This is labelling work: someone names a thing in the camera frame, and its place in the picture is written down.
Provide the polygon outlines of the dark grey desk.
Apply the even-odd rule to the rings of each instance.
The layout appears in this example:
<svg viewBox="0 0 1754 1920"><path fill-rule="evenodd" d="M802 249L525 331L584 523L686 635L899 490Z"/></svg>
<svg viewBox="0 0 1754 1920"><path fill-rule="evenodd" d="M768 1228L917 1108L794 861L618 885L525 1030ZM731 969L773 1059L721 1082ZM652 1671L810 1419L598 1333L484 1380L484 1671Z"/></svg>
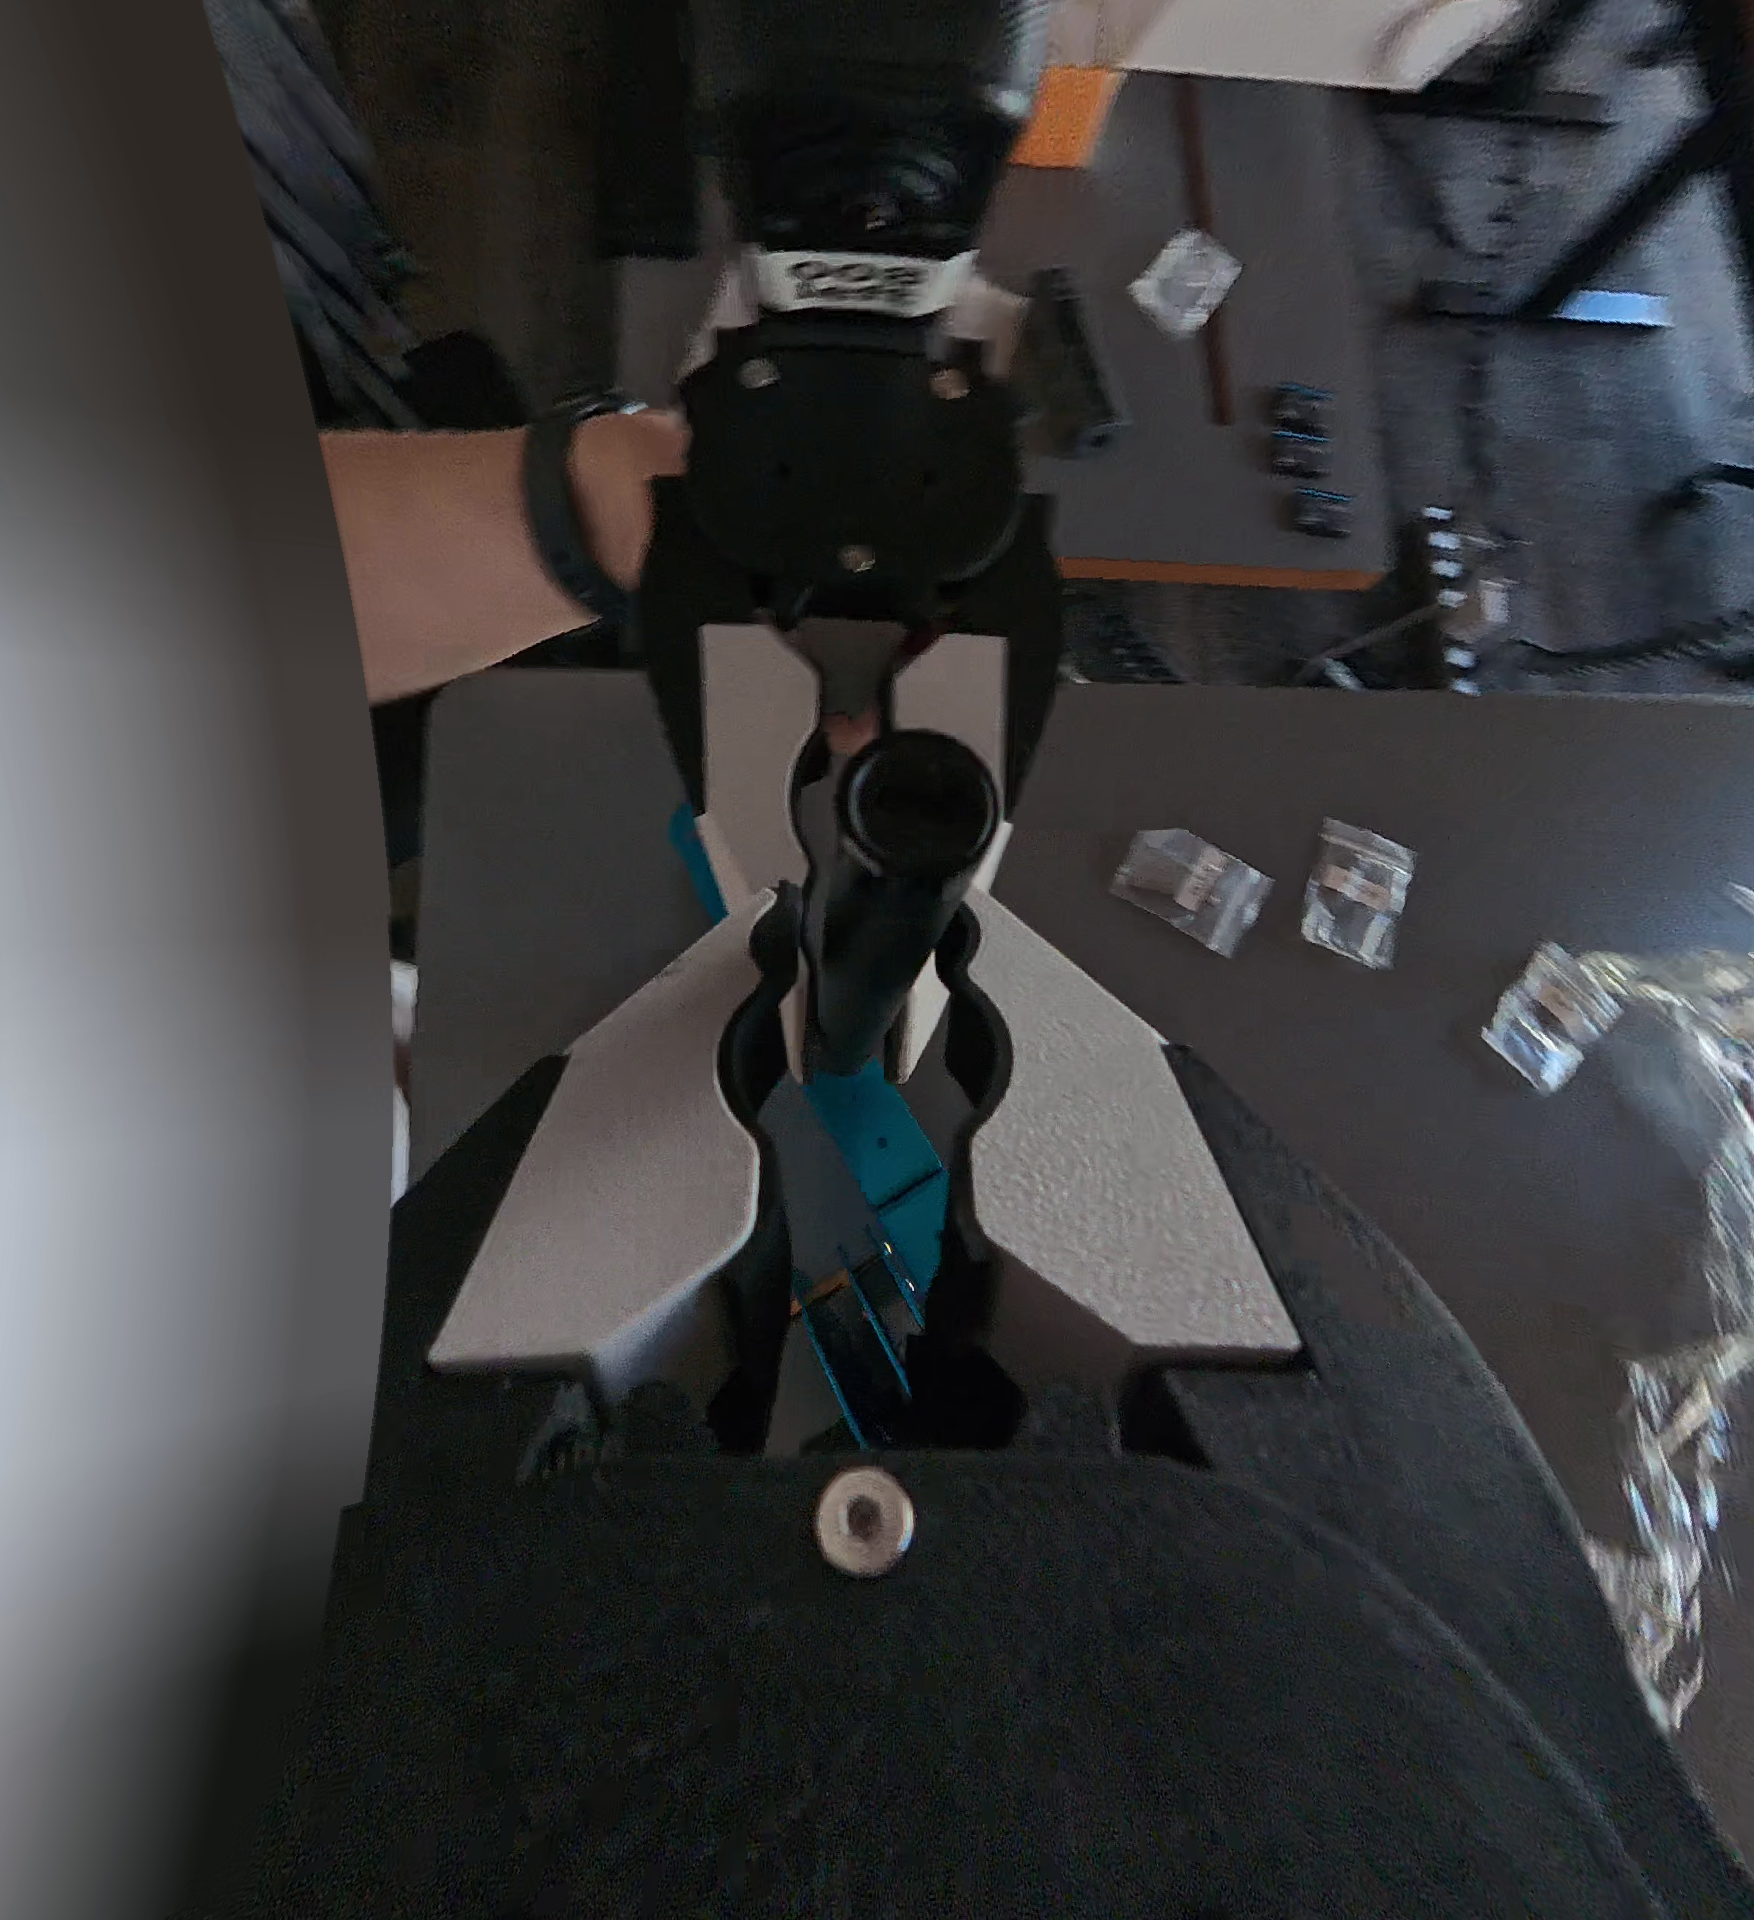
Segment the dark grey desk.
<svg viewBox="0 0 1754 1920"><path fill-rule="evenodd" d="M388 1750L447 1750L447 1775L497 1754L568 1796L710 1741L710 1772L944 1786L1129 1762L1185 1796L1332 1796L1346 1772L1481 1762L1542 1799L1621 1799L1621 1775L1679 1772L1502 1379L1177 1039L1306 1333L1291 1368L1168 1368L1118 1415L1054 1393L1000 1450L865 1453L725 1453L670 1380L603 1407L576 1379L440 1379L431 1335L568 1047L392 1212L359 1538Z"/></svg>

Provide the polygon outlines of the person's left hand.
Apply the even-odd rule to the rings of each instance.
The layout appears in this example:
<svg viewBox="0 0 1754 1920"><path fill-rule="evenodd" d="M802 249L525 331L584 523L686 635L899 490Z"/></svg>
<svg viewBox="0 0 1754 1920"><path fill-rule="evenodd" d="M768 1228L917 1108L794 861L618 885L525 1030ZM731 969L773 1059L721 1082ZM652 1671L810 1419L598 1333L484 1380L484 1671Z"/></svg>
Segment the person's left hand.
<svg viewBox="0 0 1754 1920"><path fill-rule="evenodd" d="M662 409L576 423L568 475L591 557L618 591L642 580L652 540L652 486L686 473L686 418Z"/></svg>

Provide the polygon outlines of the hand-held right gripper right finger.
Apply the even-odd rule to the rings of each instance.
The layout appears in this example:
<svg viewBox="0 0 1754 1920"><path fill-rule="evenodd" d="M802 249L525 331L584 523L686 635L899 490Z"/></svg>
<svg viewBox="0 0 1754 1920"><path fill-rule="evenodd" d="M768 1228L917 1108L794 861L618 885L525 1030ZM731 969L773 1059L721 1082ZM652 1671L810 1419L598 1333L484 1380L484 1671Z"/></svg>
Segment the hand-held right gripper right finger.
<svg viewBox="0 0 1754 1920"><path fill-rule="evenodd" d="M934 941L952 1212L912 1432L1000 1450L1040 1400L1118 1415L1168 1368L1291 1368L1306 1333L1171 1039L969 893Z"/></svg>

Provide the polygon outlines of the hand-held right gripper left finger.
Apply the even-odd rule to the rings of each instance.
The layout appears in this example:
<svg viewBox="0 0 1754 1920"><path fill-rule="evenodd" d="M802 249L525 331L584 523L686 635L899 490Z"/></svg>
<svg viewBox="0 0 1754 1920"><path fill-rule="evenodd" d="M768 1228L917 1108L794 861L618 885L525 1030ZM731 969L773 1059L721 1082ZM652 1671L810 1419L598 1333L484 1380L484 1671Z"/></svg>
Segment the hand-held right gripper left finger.
<svg viewBox="0 0 1754 1920"><path fill-rule="evenodd" d="M802 885L773 885L556 1059L431 1335L440 1379L576 1379L603 1407L670 1380L721 1450L768 1450L794 1333L768 1131L794 981Z"/></svg>

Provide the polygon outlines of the white and orange box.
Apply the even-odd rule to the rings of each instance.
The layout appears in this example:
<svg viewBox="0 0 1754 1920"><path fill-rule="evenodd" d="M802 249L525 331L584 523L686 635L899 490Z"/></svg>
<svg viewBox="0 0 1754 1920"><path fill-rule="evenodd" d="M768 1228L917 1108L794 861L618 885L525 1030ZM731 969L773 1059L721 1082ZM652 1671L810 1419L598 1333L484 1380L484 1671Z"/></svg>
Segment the white and orange box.
<svg viewBox="0 0 1754 1920"><path fill-rule="evenodd" d="M1078 173L1134 69L1418 91L1517 25L1517 0L1070 0L1016 163Z"/></svg>

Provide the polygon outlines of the grey table with orange edge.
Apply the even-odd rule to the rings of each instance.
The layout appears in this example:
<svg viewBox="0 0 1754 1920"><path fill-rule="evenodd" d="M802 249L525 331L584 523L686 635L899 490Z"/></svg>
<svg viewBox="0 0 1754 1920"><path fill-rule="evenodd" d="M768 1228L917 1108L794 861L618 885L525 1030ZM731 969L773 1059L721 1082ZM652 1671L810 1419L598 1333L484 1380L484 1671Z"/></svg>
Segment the grey table with orange edge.
<svg viewBox="0 0 1754 1920"><path fill-rule="evenodd" d="M625 105L635 173L675 187L662 225L670 281L625 281L625 350L675 350L681 374L710 363L721 319L748 319L713 163L686 108L686 43L670 116L650 127L650 82ZM1134 307L1134 272L1177 230L1212 230L1237 260L1237 285L1199 343L1168 343ZM1129 432L1099 460L1054 460L1021 392L1021 319L1032 266L1073 266ZM953 297L953 331L983 343L992 374L1016 392L1031 490L1054 503L1054 572L1091 580L1306 580L1366 591L1389 546L1366 523L1366 432L1358 412L1358 281L1336 211L1336 91L1258 77L1129 77L1099 151L1073 173L1016 163L992 197L992 225ZM1291 523L1295 475L1270 473L1270 389L1336 392L1336 475L1358 497L1346 540Z"/></svg>

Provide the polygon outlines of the black wristband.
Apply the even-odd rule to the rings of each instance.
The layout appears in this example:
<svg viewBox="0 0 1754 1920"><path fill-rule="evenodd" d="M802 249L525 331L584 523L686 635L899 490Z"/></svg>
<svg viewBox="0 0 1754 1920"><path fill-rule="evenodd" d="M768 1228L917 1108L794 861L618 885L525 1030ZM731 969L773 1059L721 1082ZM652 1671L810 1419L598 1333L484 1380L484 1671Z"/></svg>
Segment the black wristband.
<svg viewBox="0 0 1754 1920"><path fill-rule="evenodd" d="M650 540L652 540L652 514L642 523L635 572L618 577L584 523L584 490L576 490L568 460L576 460L576 432L591 418L642 418L642 412L650 409L635 392L598 389L598 392L564 392L556 409L532 412L532 423L525 423L525 516L532 516L539 564L603 629L628 629L635 580L642 580Z"/></svg>

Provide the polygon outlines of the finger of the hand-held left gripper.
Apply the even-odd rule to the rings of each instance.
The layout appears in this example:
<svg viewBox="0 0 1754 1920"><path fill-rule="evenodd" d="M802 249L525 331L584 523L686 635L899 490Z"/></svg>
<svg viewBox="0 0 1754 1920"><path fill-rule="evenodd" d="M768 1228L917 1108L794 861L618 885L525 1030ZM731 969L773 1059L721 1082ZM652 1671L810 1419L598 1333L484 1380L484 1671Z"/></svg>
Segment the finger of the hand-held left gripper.
<svg viewBox="0 0 1754 1920"><path fill-rule="evenodd" d="M1006 635L934 635L891 672L891 730L964 738L1000 791L1000 826L969 875L975 897L995 893L1006 861Z"/></svg>
<svg viewBox="0 0 1754 1920"><path fill-rule="evenodd" d="M820 660L782 629L702 629L702 853L725 911L805 885L802 769L820 738Z"/></svg>

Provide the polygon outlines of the person's left forearm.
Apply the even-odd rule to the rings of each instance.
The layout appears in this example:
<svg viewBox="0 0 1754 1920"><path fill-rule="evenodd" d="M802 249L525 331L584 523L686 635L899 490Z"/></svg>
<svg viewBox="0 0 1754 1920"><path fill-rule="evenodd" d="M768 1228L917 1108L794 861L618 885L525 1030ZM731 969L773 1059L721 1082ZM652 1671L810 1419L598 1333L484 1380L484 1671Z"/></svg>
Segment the person's left forearm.
<svg viewBox="0 0 1754 1920"><path fill-rule="evenodd" d="M546 572L532 540L525 439L525 423L321 432L371 707L598 620L598 610Z"/></svg>

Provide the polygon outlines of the crumpled clear plastic wrap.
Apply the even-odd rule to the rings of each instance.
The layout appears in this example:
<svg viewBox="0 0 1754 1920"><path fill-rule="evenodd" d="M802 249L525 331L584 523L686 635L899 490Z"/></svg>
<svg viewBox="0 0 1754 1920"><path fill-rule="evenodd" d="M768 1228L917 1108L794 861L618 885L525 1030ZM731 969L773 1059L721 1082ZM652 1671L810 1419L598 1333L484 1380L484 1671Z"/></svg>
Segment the crumpled clear plastic wrap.
<svg viewBox="0 0 1754 1920"><path fill-rule="evenodd" d="M1711 1686L1711 1581L1719 1571L1719 1477L1754 1380L1754 928L1742 952L1621 959L1582 969L1668 1035L1668 1086L1699 1137L1693 1277L1711 1333L1621 1366L1620 1479L1629 1538L1582 1538L1629 1677L1663 1735Z"/></svg>

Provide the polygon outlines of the small clear plastic bag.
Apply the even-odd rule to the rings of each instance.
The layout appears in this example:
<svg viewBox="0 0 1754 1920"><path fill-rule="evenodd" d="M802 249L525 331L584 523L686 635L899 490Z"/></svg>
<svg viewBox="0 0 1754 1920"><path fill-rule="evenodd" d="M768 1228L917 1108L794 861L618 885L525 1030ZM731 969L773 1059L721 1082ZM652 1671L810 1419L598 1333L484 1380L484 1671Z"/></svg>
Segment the small clear plastic bag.
<svg viewBox="0 0 1754 1920"><path fill-rule="evenodd" d="M1389 831L1324 822L1313 870L1306 885L1306 941L1363 969L1396 969L1396 935L1418 853Z"/></svg>
<svg viewBox="0 0 1754 1920"><path fill-rule="evenodd" d="M1134 272L1134 307L1168 331L1168 343L1199 343L1207 319L1223 307L1237 285L1241 260L1212 236L1212 230L1177 230L1168 249Z"/></svg>
<svg viewBox="0 0 1754 1920"><path fill-rule="evenodd" d="M1258 863L1228 861L1223 845L1185 826L1156 826L1156 831L1134 831L1108 893L1171 924L1177 935L1207 941L1212 959L1237 959L1279 875L1262 875Z"/></svg>
<svg viewBox="0 0 1754 1920"><path fill-rule="evenodd" d="M1582 1055L1621 1020L1621 993L1569 959L1536 941L1513 989L1491 1002L1481 1039L1533 1086L1561 1091Z"/></svg>

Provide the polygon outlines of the striped dark cloth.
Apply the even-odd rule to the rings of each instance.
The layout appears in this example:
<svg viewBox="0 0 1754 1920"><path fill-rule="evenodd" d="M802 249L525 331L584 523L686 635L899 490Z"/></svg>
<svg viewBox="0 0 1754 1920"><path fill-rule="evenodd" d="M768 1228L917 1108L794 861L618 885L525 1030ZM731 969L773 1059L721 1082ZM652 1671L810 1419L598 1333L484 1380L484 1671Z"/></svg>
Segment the striped dark cloth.
<svg viewBox="0 0 1754 1920"><path fill-rule="evenodd" d="M312 423L416 432L409 249L309 0L203 8L264 197Z"/></svg>

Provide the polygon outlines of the power strip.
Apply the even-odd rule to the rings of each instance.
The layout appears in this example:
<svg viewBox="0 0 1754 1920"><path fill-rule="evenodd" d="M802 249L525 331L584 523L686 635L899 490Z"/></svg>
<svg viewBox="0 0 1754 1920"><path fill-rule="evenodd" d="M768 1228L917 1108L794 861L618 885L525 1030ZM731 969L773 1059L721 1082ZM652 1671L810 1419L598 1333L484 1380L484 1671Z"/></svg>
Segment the power strip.
<svg viewBox="0 0 1754 1920"><path fill-rule="evenodd" d="M1414 687L1481 695L1485 660L1513 644L1513 580L1502 546L1456 503L1418 503L1402 540L1414 591L1406 668Z"/></svg>

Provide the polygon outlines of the black screwdriver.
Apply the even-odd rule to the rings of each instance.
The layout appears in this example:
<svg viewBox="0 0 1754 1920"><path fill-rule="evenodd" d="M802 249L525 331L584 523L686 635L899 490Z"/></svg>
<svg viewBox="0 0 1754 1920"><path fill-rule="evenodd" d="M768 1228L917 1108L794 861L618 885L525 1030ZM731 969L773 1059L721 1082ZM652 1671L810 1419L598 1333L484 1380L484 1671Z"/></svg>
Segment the black screwdriver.
<svg viewBox="0 0 1754 1920"><path fill-rule="evenodd" d="M891 730L836 770L805 885L805 1077L861 1077L891 1047L995 831L1000 785L953 732Z"/></svg>

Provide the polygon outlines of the blue hobby robot arm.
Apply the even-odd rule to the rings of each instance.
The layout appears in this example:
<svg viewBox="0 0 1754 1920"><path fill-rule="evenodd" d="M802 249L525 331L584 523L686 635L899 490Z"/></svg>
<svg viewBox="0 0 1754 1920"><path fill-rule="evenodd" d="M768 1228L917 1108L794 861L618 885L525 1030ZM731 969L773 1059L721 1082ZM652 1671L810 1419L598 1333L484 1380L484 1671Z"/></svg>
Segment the blue hobby robot arm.
<svg viewBox="0 0 1754 1920"><path fill-rule="evenodd" d="M786 1077L752 924L748 981L721 989L713 1086L748 1126L752 1212L721 1266L721 1323L738 1347L710 1400L725 1453L773 1453L773 1400L794 1380L786 1335L827 1379L827 1415L794 1450L899 1450L912 1432L912 1335L944 1266L952 1173L912 1100L869 1059L861 1077Z"/></svg>

